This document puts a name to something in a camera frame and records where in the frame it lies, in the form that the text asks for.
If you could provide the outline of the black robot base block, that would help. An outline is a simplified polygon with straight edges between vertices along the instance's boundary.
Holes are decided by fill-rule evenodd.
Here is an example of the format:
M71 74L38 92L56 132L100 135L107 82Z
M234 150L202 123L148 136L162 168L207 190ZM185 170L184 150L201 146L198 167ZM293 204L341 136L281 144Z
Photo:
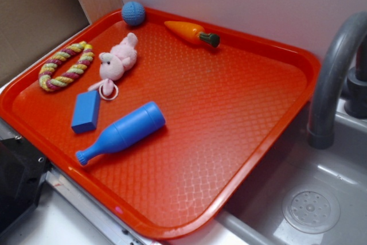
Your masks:
M1 140L1 235L32 213L50 162L22 136Z

